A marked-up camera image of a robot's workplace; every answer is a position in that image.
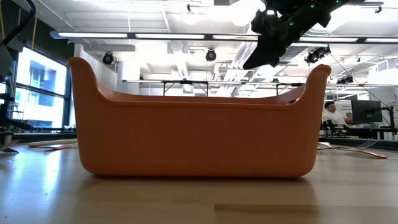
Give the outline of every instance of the person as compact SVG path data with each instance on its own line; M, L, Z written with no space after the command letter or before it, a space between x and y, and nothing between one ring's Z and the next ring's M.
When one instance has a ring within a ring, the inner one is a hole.
M326 111L322 115L322 121L331 120L333 124L347 125L344 117L336 111L335 102L329 101L325 103Z

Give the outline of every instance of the white wall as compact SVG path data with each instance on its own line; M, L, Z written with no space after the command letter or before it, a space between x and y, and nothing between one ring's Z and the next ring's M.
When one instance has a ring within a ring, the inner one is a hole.
M89 53L87 53L84 50L83 45L81 44L75 44L74 56L85 59L91 65L95 77L97 79L97 82L101 83L102 85L108 87L111 90L116 90L116 85L118 80L118 74L116 73L116 71L108 68L102 62L100 62L99 60L91 56ZM69 124L70 125L76 124L73 94L72 94L72 100L70 102Z

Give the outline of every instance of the ceiling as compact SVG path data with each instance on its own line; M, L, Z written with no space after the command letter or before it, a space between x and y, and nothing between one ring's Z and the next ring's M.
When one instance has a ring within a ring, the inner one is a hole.
M26 7L24 0L14 0ZM248 23L259 8L264 8L260 0L240 0L230 6L215 6L214 0L36 0L39 19L57 31L85 32L179 32L179 33L219 33L245 34L250 32ZM193 14L187 14L187 4ZM375 7L345 6L333 12L328 35L398 35L398 1L384 0L383 10L375 14ZM159 40L91 40L91 46L134 45L136 55L142 61L143 75L164 74L164 79L177 64L167 53L167 41ZM239 51L244 50L240 42L188 42L189 46L203 47L203 50L186 55L188 70L213 71L217 63L234 62ZM339 75L350 68L357 69L359 77L365 77L367 69L381 57L398 57L398 45L355 45L331 44L332 56L326 56L319 63L332 66L332 75ZM205 52L216 50L217 60L207 62ZM290 66L260 68L253 78L272 78L283 75L291 82L304 80L308 66L304 61L306 52L312 48L296 49ZM232 74L232 80L243 74Z

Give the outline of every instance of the table surface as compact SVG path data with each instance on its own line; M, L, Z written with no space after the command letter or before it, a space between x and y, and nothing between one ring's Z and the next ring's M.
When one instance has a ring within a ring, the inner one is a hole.
M318 151L291 180L122 179L89 174L77 149L14 149L0 155L0 223L398 223L394 152Z

